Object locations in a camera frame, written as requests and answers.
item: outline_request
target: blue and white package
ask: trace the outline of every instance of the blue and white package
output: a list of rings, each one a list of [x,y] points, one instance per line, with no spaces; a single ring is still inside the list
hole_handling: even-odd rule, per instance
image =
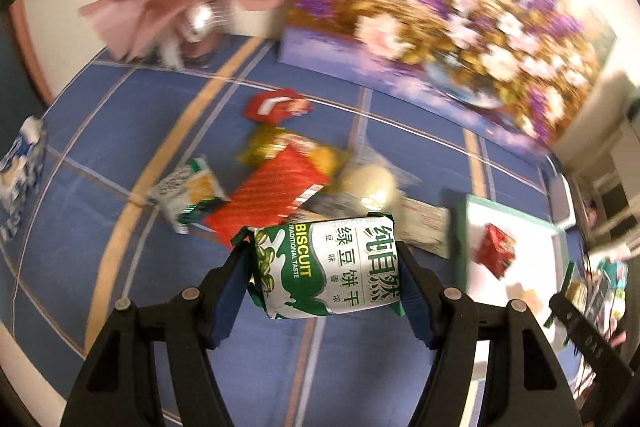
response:
[[[12,239],[18,231],[27,198],[42,176],[47,134],[43,123],[30,116],[9,152],[0,160],[0,201],[8,214],[0,223],[3,241]]]

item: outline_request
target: yellow snack bag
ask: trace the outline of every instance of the yellow snack bag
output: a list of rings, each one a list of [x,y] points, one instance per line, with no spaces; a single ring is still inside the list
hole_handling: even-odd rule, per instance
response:
[[[319,172],[334,178],[346,160],[346,153],[334,147],[319,144],[310,138],[282,127],[261,125],[249,140],[247,149],[239,160],[258,166],[275,158],[287,145],[292,144],[307,156]]]

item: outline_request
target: small red box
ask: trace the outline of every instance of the small red box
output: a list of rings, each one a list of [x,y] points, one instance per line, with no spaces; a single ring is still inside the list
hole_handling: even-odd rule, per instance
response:
[[[487,225],[476,254],[476,263],[484,264],[497,279],[502,279],[515,261],[516,242],[495,225]]]
[[[254,96],[244,109],[244,116],[260,123],[279,125],[292,116],[311,111],[311,102],[293,89],[279,89]]]

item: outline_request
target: blue bedsheet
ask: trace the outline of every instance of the blue bedsheet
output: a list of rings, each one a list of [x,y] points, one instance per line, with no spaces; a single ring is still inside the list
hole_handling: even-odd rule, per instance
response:
[[[43,184],[28,202],[17,237],[2,245],[0,320],[62,396],[82,364],[98,271],[108,269],[101,260],[132,201],[130,191],[212,75],[247,42],[233,38],[207,68],[187,73],[117,64],[100,54],[46,114]],[[252,171],[236,159],[254,130],[242,117],[245,104],[260,90],[292,87],[312,99],[314,110],[287,121],[289,128],[341,149],[366,134],[382,155],[421,179],[407,189],[409,197],[447,206],[461,194],[484,191],[487,198],[548,219],[545,179],[557,169],[551,160],[529,164],[409,103],[280,64],[276,48],[258,42],[233,69],[232,79],[206,101],[178,143],[164,174],[182,156],[203,153],[233,192]],[[570,235],[569,243],[578,259],[580,239]],[[97,298],[110,295],[109,306],[123,295],[139,306],[166,301],[197,285],[227,251],[205,229],[175,234],[153,204],[143,202],[112,291]],[[420,261],[445,284],[452,282],[450,261],[429,255]],[[168,425],[180,425],[161,347],[162,405]],[[389,309],[270,321],[248,297],[232,337],[210,357],[239,427],[406,425],[433,360],[408,321]],[[568,377],[574,376],[571,352],[561,360]],[[482,385],[476,412],[481,396]]]

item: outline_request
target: green and white biscuit package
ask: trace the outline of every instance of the green and white biscuit package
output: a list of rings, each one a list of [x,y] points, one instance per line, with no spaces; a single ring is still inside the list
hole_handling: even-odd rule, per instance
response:
[[[254,239],[254,281],[272,319],[349,313],[400,299],[389,217],[287,223],[255,230]]]

